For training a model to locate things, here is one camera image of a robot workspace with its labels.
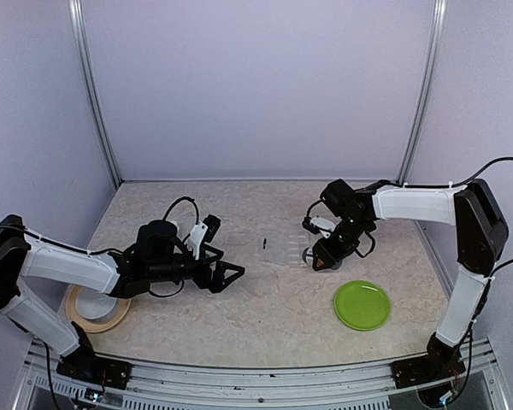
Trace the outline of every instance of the white wall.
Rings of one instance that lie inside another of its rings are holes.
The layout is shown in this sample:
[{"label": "white wall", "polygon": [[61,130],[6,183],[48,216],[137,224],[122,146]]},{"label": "white wall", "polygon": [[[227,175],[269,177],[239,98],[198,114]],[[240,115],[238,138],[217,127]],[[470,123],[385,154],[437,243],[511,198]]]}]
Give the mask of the white wall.
[{"label": "white wall", "polygon": [[433,4],[84,2],[122,177],[396,178]]},{"label": "white wall", "polygon": [[[91,122],[68,2],[0,0],[0,220],[86,245],[113,195]],[[64,287],[33,282],[57,306]],[[0,410],[30,338],[0,315]]]},{"label": "white wall", "polygon": [[[410,182],[465,179],[501,155],[513,155],[513,1],[449,0]],[[506,261],[513,257],[513,164],[495,165],[483,176],[510,226]],[[425,227],[454,279],[455,232]],[[490,337],[513,397],[513,265],[498,272],[477,330]]]}]

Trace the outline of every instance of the green plate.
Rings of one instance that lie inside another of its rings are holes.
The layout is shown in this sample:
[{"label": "green plate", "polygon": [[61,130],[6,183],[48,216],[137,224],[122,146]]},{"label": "green plate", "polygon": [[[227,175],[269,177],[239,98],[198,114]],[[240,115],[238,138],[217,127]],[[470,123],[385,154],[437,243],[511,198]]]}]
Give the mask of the green plate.
[{"label": "green plate", "polygon": [[386,292],[370,282],[354,280],[338,289],[334,310],[339,319],[356,331],[373,331],[390,317],[392,305]]}]

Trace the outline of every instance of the beige round tray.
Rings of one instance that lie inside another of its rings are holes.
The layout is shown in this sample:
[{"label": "beige round tray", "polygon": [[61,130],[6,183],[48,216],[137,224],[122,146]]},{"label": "beige round tray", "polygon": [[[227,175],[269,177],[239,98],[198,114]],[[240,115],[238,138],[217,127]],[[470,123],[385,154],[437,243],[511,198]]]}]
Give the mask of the beige round tray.
[{"label": "beige round tray", "polygon": [[93,323],[82,318],[78,313],[78,310],[76,310],[76,299],[78,298],[81,290],[82,288],[80,286],[73,287],[68,294],[65,310],[68,320],[76,322],[76,324],[79,325],[86,333],[101,333],[103,331],[109,331],[121,322],[129,309],[129,305],[131,305],[130,299],[118,299],[118,311],[112,319],[103,323]]}]

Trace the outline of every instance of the robotic arm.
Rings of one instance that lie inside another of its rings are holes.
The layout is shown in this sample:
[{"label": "robotic arm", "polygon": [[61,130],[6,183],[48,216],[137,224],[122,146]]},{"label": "robotic arm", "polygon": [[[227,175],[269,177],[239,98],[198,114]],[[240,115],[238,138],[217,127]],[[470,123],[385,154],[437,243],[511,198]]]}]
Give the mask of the robotic arm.
[{"label": "robotic arm", "polygon": [[463,372],[459,347],[486,302],[492,270],[502,254],[508,227],[487,183],[474,179],[457,188],[395,187],[378,181],[353,190],[338,179],[322,192],[323,202],[340,222],[311,218],[303,227],[321,234],[307,262],[316,271],[337,266],[353,254],[362,234],[371,236],[376,220],[425,220],[457,228],[458,276],[445,316],[427,345],[427,355],[392,364],[398,388],[448,378]]},{"label": "robotic arm", "polygon": [[[184,280],[220,293],[245,273],[243,267],[222,261],[224,253],[209,245],[220,224],[209,215],[194,225],[184,243],[174,222],[153,220],[139,228],[137,242],[125,251],[91,252],[44,238],[26,229],[21,217],[10,215],[0,224],[0,313],[62,357],[58,373],[125,389],[130,365],[96,356],[84,331],[49,308],[23,278],[76,284],[121,299],[149,292],[155,282]],[[227,271],[233,274],[226,277]]]}]

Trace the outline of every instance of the table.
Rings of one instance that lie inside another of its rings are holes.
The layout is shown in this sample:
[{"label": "table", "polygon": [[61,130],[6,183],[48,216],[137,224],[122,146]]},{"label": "table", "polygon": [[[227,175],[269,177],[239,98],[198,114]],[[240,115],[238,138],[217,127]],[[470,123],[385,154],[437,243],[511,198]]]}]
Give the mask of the table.
[{"label": "table", "polygon": [[[162,363],[257,368],[348,364],[424,351],[446,299],[413,222],[378,221],[375,252],[347,258],[338,271],[288,265],[278,251],[282,237],[301,232],[307,207],[326,184],[123,184],[95,231],[92,249],[126,248],[141,225],[160,219],[172,201],[188,195],[202,218],[211,213],[221,219],[212,244],[246,274],[217,295],[189,282],[169,299],[135,297],[116,328],[90,335],[95,350]],[[171,219],[193,223],[190,206],[178,206]],[[312,214],[332,216],[322,205]],[[269,253],[261,250],[264,238]],[[362,241],[362,249],[368,245]],[[390,297],[391,318],[377,331],[354,331],[336,317],[336,290],[356,279],[378,284]],[[152,289],[165,294],[174,285]]]}]

